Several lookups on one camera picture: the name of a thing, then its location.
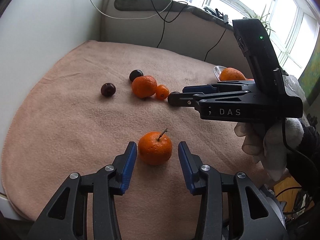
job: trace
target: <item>windowsill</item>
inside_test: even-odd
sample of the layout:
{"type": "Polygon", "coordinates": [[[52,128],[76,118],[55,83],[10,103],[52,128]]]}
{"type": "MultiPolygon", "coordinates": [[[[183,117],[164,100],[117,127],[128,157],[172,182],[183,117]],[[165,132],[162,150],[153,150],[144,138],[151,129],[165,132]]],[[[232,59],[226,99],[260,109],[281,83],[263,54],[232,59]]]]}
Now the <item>windowsill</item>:
{"type": "MultiPolygon", "coordinates": [[[[162,11],[171,0],[152,0],[153,4],[155,5],[157,11],[162,11]]],[[[115,0],[114,6],[119,11],[155,11],[151,2],[146,0],[115,0]]],[[[184,3],[173,1],[173,5],[171,8],[171,12],[179,12],[185,6],[184,3]]],[[[204,19],[206,21],[215,22],[216,24],[225,27],[223,20],[219,19],[218,17],[205,12],[204,10],[187,5],[183,10],[183,12],[190,12],[193,15],[204,19]]],[[[230,24],[227,24],[227,29],[233,31],[233,27],[230,24]]]]}

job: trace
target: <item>fleece blanket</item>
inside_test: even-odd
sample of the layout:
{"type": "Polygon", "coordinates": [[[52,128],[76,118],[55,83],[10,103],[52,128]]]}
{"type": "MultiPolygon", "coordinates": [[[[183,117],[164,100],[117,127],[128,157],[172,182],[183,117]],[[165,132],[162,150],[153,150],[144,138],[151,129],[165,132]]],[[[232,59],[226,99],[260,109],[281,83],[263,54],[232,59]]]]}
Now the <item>fleece blanket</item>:
{"type": "MultiPolygon", "coordinates": [[[[168,128],[173,152],[161,166],[139,157],[126,194],[115,198],[123,240],[192,239],[200,196],[186,188],[178,143],[220,172],[246,172],[260,186],[269,177],[241,150],[235,123],[201,120],[191,107],[171,107],[166,100],[137,98],[129,74],[140,69],[170,91],[216,82],[213,67],[176,53],[143,46],[88,41],[69,52],[35,85],[8,132],[2,152],[2,183],[16,210],[35,220],[72,172],[94,173],[138,143],[150,131],[168,128]],[[116,93],[105,98],[102,84],[116,93]]],[[[88,203],[88,239],[92,238],[88,203]]]]}

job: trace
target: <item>orange fruit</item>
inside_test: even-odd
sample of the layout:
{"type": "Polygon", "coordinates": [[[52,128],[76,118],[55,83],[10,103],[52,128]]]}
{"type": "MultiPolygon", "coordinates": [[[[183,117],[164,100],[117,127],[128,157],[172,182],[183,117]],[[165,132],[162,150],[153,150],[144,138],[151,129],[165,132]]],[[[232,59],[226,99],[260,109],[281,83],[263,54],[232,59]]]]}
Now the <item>orange fruit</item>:
{"type": "Polygon", "coordinates": [[[131,88],[138,98],[147,98],[156,93],[157,82],[153,76],[137,77],[132,82],[131,88]]]}
{"type": "Polygon", "coordinates": [[[165,100],[170,94],[169,89],[165,85],[159,85],[156,88],[156,98],[159,100],[165,100]]]}
{"type": "Polygon", "coordinates": [[[164,133],[149,132],[142,136],[138,143],[140,158],[149,165],[161,165],[170,159],[172,142],[164,133]]]}
{"type": "Polygon", "coordinates": [[[239,70],[228,67],[222,70],[219,79],[220,81],[245,80],[245,77],[239,70]]]}

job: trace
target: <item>black cable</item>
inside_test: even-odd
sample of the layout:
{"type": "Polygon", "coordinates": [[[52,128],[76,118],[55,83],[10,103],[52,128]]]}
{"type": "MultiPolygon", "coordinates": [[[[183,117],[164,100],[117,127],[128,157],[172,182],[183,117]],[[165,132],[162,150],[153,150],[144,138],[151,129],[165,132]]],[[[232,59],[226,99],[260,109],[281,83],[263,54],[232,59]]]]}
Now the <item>black cable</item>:
{"type": "Polygon", "coordinates": [[[309,197],[308,192],[304,191],[304,190],[300,190],[297,193],[296,198],[294,200],[292,211],[297,210],[297,209],[299,209],[301,207],[304,197],[305,197],[305,203],[307,203],[308,202],[308,197],[309,197]]]}
{"type": "Polygon", "coordinates": [[[171,20],[171,21],[166,21],[165,18],[163,18],[163,17],[160,15],[160,13],[157,11],[157,9],[156,9],[153,1],[152,1],[152,0],[150,0],[150,1],[151,1],[151,4],[152,4],[153,9],[155,10],[155,12],[156,12],[156,13],[159,15],[159,17],[160,17],[163,21],[165,21],[166,23],[171,23],[171,22],[173,22],[175,19],[177,19],[178,16],[179,16],[179,15],[181,14],[181,12],[183,11],[183,9],[188,5],[188,3],[185,2],[185,1],[178,1],[178,2],[186,3],[186,5],[179,11],[178,15],[177,15],[175,18],[173,18],[173,20],[171,20]]]}
{"type": "Polygon", "coordinates": [[[298,213],[300,212],[301,210],[305,209],[305,208],[308,208],[308,206],[310,205],[310,203],[308,204],[305,204],[303,207],[299,208],[298,210],[296,211],[292,211],[292,212],[283,212],[284,215],[293,215],[295,213],[298,213]]]}
{"type": "Polygon", "coordinates": [[[165,23],[171,23],[171,22],[173,22],[175,19],[177,19],[178,16],[179,16],[179,15],[181,14],[181,12],[183,11],[183,9],[188,5],[188,3],[185,2],[185,1],[178,1],[178,2],[183,2],[183,3],[185,3],[186,5],[185,5],[184,7],[182,7],[182,9],[179,11],[178,15],[177,15],[175,18],[173,18],[171,21],[167,21],[166,18],[167,18],[168,14],[169,14],[172,6],[173,6],[173,1],[171,1],[171,6],[170,6],[170,8],[169,8],[169,10],[168,10],[168,12],[167,12],[167,14],[165,15],[164,18],[163,18],[163,17],[160,15],[160,13],[157,11],[157,9],[156,9],[153,1],[152,1],[152,0],[150,0],[150,1],[151,1],[152,6],[153,6],[153,9],[156,11],[156,13],[159,15],[159,17],[163,20],[162,35],[161,35],[161,39],[160,39],[160,41],[159,41],[159,43],[158,43],[158,45],[157,45],[157,48],[158,48],[159,45],[160,45],[160,43],[161,43],[161,41],[162,41],[162,39],[163,39],[165,23]]]}
{"type": "Polygon", "coordinates": [[[227,30],[227,24],[225,24],[225,25],[226,25],[226,28],[224,29],[224,32],[223,32],[223,34],[221,35],[221,37],[220,37],[220,39],[218,40],[218,42],[216,43],[216,45],[214,45],[211,49],[209,49],[209,50],[208,50],[208,52],[207,52],[207,54],[205,54],[204,62],[205,62],[205,60],[207,59],[207,55],[208,55],[209,51],[210,51],[210,50],[212,50],[215,46],[217,46],[217,45],[218,45],[218,43],[221,41],[221,39],[222,39],[222,37],[223,37],[224,33],[225,33],[225,32],[226,32],[226,30],[227,30]]]}
{"type": "Polygon", "coordinates": [[[168,10],[167,14],[166,14],[165,17],[164,17],[162,35],[161,35],[161,39],[160,39],[160,41],[159,41],[159,43],[158,43],[158,45],[157,45],[157,48],[159,47],[159,45],[160,45],[160,43],[161,43],[161,41],[162,41],[162,39],[163,39],[164,27],[165,27],[165,19],[167,18],[168,14],[169,14],[169,12],[170,12],[170,10],[171,10],[171,8],[172,8],[172,5],[173,5],[173,2],[171,3],[171,6],[170,6],[169,10],[168,10]]]}
{"type": "Polygon", "coordinates": [[[282,137],[283,137],[283,144],[284,146],[289,150],[291,151],[292,153],[296,153],[296,154],[299,154],[301,155],[304,159],[306,159],[312,166],[312,169],[314,171],[316,171],[317,173],[319,172],[315,163],[310,160],[310,158],[308,158],[307,156],[305,156],[304,154],[302,154],[301,152],[297,151],[297,150],[294,150],[292,149],[288,144],[287,144],[287,139],[286,139],[286,135],[285,135],[285,117],[282,119],[282,137]]]}
{"type": "Polygon", "coordinates": [[[279,195],[281,195],[282,193],[286,192],[287,190],[290,190],[290,189],[301,189],[302,187],[289,187],[289,188],[286,188],[284,189],[283,191],[281,191],[280,193],[278,193],[276,195],[276,197],[278,197],[279,195]]]}

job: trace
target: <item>white glove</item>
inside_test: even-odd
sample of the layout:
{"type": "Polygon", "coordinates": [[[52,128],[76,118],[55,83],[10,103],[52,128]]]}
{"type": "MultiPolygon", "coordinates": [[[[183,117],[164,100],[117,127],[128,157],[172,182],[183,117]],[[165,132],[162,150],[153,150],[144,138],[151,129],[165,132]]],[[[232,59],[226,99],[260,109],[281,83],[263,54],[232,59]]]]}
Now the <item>white glove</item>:
{"type": "MultiPolygon", "coordinates": [[[[235,134],[245,136],[242,150],[253,156],[255,163],[261,161],[269,176],[278,181],[286,168],[287,149],[283,144],[282,123],[275,123],[265,134],[263,140],[257,135],[251,123],[237,123],[235,134]]],[[[295,149],[303,138],[303,127],[296,118],[287,118],[285,121],[287,144],[295,149]]]]}

